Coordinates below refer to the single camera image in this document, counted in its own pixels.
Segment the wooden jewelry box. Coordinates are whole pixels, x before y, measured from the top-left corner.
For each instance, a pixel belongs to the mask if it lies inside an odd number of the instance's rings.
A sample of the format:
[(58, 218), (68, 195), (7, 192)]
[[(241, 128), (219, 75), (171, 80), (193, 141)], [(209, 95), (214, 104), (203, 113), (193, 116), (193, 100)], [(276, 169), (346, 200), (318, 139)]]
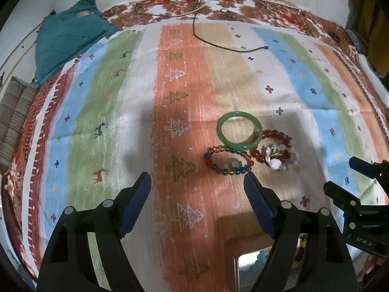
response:
[(217, 248), (220, 250), (217, 271), (223, 291), (247, 290), (252, 287), (274, 242), (260, 228), (252, 213), (218, 218), (215, 224)]

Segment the striped colourful blanket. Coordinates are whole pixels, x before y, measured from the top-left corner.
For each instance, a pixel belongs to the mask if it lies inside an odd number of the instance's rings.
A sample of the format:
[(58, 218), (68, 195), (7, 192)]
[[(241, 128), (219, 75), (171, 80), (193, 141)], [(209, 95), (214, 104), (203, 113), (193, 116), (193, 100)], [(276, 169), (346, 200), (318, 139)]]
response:
[(303, 210), (331, 180), (387, 204), (350, 157), (388, 157), (388, 126), (362, 69), (289, 29), (168, 22), (94, 44), (45, 83), (23, 170), (21, 259), (37, 277), (63, 209), (152, 189), (123, 247), (145, 290), (236, 291), (242, 255), (267, 246), (243, 190), (249, 165)]

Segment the grey striped cushion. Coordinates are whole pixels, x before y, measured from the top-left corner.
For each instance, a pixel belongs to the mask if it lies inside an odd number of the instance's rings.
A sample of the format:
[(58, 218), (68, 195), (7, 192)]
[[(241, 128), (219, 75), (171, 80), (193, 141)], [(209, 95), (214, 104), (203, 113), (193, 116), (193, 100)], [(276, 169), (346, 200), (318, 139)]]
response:
[(36, 93), (33, 84), (25, 85), (13, 76), (1, 98), (1, 175), (11, 166), (20, 131)]

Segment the brown floral bedsheet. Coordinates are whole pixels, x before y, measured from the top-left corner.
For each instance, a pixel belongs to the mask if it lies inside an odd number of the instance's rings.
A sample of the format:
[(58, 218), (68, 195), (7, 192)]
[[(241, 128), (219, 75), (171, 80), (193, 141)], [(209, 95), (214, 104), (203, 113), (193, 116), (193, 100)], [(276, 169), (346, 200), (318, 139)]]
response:
[(342, 27), (269, 0), (144, 0), (102, 18), (119, 27), (42, 87), (20, 131), (5, 194), (15, 250), (39, 268), (66, 206), (91, 209), (147, 171), (152, 193), (136, 232), (164, 253), (217, 246), (218, 218), (251, 213), (242, 178), (213, 173), (218, 119), (254, 115), (289, 142), (281, 171), (254, 172), (304, 210), (331, 207), (333, 181), (388, 198), (349, 168), (388, 155), (382, 114)]

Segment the green jade bangle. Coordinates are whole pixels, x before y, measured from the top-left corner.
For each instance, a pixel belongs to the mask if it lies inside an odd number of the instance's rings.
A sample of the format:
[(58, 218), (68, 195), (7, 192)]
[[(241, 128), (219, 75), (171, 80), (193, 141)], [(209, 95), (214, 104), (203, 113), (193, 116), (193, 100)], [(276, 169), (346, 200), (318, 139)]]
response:
[(230, 111), (218, 119), (216, 132), (225, 146), (246, 151), (259, 145), (263, 128), (254, 115), (244, 111)]

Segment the teal pillow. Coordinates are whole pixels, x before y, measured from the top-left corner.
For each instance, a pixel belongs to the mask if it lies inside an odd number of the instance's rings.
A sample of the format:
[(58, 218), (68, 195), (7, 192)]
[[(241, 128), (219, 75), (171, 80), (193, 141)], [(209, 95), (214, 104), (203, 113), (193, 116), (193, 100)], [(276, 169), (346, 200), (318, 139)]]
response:
[(50, 13), (36, 38), (35, 87), (42, 87), (68, 61), (118, 31), (118, 26), (102, 18), (96, 0), (79, 0), (65, 11)]

